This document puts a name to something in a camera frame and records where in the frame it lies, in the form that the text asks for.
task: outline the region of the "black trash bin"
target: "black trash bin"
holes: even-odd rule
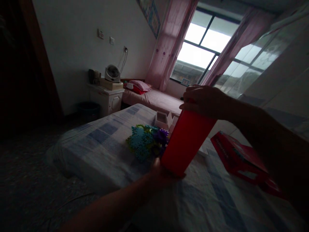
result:
[[[77,109],[86,122],[99,119],[100,105],[95,102],[86,101],[78,103]]]

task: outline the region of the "ceiling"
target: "ceiling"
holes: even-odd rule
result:
[[[280,14],[285,10],[300,5],[305,0],[200,0],[199,5],[210,5],[242,15],[244,8],[255,6],[257,8]]]
[[[281,13],[303,2],[301,0],[237,0],[246,4],[254,5],[268,11]]]

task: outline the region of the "red cylinder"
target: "red cylinder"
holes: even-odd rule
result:
[[[217,119],[183,110],[161,158],[162,165],[182,177],[216,121]]]

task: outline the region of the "bed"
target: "bed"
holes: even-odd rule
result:
[[[122,101],[128,105],[142,104],[155,111],[168,114],[170,111],[173,116],[179,117],[181,110],[179,106],[183,104],[180,99],[152,88],[149,92],[139,95],[129,89],[125,89],[122,94]]]
[[[47,151],[49,164],[105,195],[146,174],[126,138],[137,124],[153,125],[155,111],[136,104],[64,133]],[[303,220],[285,200],[226,172],[209,139],[186,178],[155,195],[132,217],[141,231],[300,231]]]

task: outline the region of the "power cord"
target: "power cord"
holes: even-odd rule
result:
[[[126,64],[126,59],[127,59],[127,57],[128,57],[128,53],[129,53],[129,51],[128,51],[128,49],[126,48],[125,49],[125,59],[123,60],[123,63],[122,63],[122,67],[121,67],[121,70],[120,70],[120,74],[122,73],[122,70],[123,70],[123,68],[124,68],[124,66],[125,66],[125,64]]]
[[[47,231],[49,232],[49,227],[50,227],[50,225],[51,225],[52,218],[55,216],[55,214],[56,214],[56,212],[57,212],[58,210],[62,209],[65,205],[69,204],[69,203],[72,202],[72,201],[75,201],[75,200],[80,199],[80,198],[83,198],[83,197],[91,196],[91,195],[95,195],[95,193],[94,193],[94,192],[87,193],[87,194],[81,195],[81,196],[79,196],[79,197],[75,197],[75,198],[73,198],[73,199],[67,201],[67,202],[64,203],[62,206],[60,206],[58,209],[56,209],[55,212],[53,213],[53,215],[52,215],[51,217],[47,218],[47,219],[41,224],[41,226],[39,227],[39,229],[40,229],[46,222],[48,222]]]

